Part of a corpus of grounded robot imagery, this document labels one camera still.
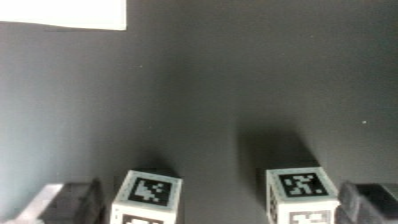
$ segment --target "black square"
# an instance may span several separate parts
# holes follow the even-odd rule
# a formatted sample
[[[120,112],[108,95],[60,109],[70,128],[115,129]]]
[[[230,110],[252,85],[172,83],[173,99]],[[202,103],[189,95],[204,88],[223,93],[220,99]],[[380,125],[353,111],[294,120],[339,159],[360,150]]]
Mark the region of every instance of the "black square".
[[[328,195],[316,173],[278,175],[287,197],[312,197]]]
[[[163,224],[163,221],[122,214],[120,224]]]
[[[138,177],[127,200],[166,206],[170,200],[170,183]]]

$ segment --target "gray surface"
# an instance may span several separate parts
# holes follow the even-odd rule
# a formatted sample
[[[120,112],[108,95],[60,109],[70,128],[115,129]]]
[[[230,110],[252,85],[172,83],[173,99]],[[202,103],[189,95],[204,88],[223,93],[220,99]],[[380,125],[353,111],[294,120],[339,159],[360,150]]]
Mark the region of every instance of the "gray surface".
[[[109,200],[170,167],[181,222],[262,223],[253,173],[296,138],[335,185],[396,182],[396,1],[127,7],[125,32],[0,24],[0,220],[44,183],[97,176]]]

